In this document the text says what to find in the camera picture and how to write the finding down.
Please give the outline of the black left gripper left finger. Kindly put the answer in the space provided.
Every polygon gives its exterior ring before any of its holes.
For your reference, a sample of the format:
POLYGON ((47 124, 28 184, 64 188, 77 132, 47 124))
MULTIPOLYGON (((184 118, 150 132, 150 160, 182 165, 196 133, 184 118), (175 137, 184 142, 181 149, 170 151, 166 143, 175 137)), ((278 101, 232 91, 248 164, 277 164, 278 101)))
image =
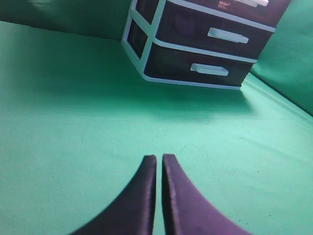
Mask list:
POLYGON ((156 207, 157 159, 143 157, 120 194, 73 235, 151 235, 156 207))

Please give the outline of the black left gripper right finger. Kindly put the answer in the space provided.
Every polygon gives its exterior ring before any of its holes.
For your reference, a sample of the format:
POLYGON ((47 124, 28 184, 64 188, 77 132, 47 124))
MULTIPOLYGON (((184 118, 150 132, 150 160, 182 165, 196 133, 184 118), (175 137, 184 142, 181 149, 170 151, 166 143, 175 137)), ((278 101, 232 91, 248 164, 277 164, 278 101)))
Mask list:
POLYGON ((167 235, 248 235, 198 191, 173 154, 162 157, 162 213, 167 235))

